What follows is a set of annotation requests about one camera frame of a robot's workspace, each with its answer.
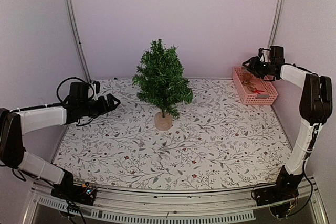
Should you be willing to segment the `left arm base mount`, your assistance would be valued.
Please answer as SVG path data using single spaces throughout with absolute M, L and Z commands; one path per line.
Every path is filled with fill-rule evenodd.
M 88 206 L 93 206 L 96 194 L 96 186 L 89 183 L 82 185 L 75 185 L 73 183 L 54 185 L 51 191 L 53 197 Z

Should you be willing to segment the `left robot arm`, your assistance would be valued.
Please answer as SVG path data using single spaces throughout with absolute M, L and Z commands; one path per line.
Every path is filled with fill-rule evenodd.
M 90 121 L 114 111 L 120 100 L 112 94 L 100 95 L 100 82 L 86 82 L 78 77 L 70 77 L 69 94 L 58 102 L 26 108 L 1 109 L 1 166 L 26 172 L 37 179 L 43 179 L 53 186 L 67 200 L 78 195 L 73 174 L 28 152 L 23 146 L 23 135 L 52 126 L 75 124 L 80 120 Z

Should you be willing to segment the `small green christmas tree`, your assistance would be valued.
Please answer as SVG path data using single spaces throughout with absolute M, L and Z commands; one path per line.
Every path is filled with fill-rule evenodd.
M 178 104 L 190 104 L 193 100 L 193 91 L 183 76 L 184 67 L 176 51 L 177 47 L 166 47 L 161 39 L 152 41 L 132 77 L 132 83 L 139 87 L 138 99 L 160 110 L 154 116 L 154 125 L 160 131 L 169 130 L 173 120 L 180 117 Z

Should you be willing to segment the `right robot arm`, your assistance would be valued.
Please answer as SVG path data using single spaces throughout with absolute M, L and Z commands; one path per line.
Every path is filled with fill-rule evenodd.
M 294 63 L 286 63 L 284 48 L 260 48 L 258 55 L 243 62 L 243 67 L 259 79 L 285 80 L 302 89 L 299 103 L 301 123 L 299 133 L 288 161 L 281 168 L 271 196 L 284 200 L 296 190 L 305 175 L 306 162 L 311 156 L 319 132 L 332 114 L 332 82 Z

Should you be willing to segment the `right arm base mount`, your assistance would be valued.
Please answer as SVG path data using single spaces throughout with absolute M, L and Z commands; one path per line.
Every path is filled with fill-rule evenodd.
M 287 218 L 298 203 L 298 183 L 285 182 L 284 185 L 257 184 L 251 191 L 251 197 L 257 206 L 270 205 L 271 214 L 277 218 Z

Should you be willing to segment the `pink plastic basket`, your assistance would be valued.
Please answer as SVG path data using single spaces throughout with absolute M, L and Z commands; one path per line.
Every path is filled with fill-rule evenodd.
M 272 105 L 278 97 L 271 82 L 256 78 L 244 67 L 233 67 L 232 80 L 243 105 Z

